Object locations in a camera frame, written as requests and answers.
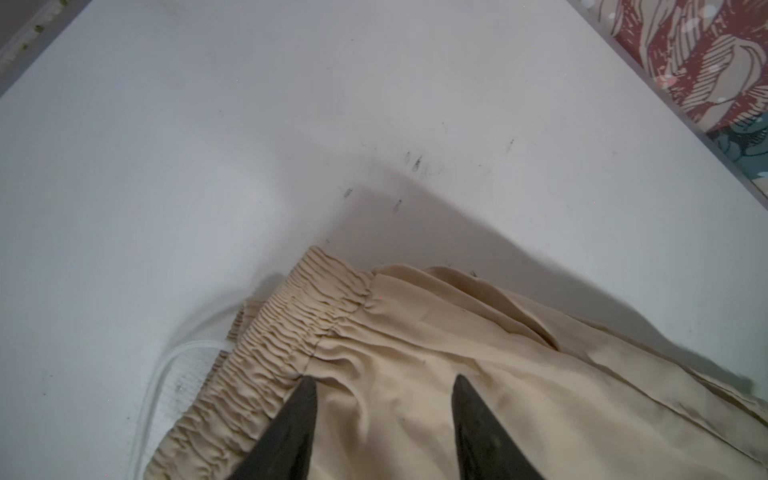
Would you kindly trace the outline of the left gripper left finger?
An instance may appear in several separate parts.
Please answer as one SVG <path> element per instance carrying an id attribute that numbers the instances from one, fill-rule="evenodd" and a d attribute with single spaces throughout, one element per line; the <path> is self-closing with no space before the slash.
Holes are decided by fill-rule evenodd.
<path id="1" fill-rule="evenodd" d="M 304 377 L 229 479 L 307 479 L 317 411 L 316 381 Z"/>

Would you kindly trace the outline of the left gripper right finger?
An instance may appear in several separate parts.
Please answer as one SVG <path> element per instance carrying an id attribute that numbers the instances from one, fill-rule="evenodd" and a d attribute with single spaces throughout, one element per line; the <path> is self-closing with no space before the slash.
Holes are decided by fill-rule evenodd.
<path id="1" fill-rule="evenodd" d="M 461 479 L 544 479 L 463 375 L 454 381 L 451 407 Z"/>

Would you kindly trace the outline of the beige shorts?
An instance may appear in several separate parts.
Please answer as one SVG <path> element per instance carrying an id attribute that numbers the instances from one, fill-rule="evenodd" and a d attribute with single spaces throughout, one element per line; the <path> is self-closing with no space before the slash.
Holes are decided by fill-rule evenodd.
<path id="1" fill-rule="evenodd" d="M 309 249 L 241 306 L 146 479 L 223 479 L 305 376 L 312 479 L 455 479 L 466 377 L 548 479 L 763 479 L 767 405 L 625 336 L 448 267 Z"/>

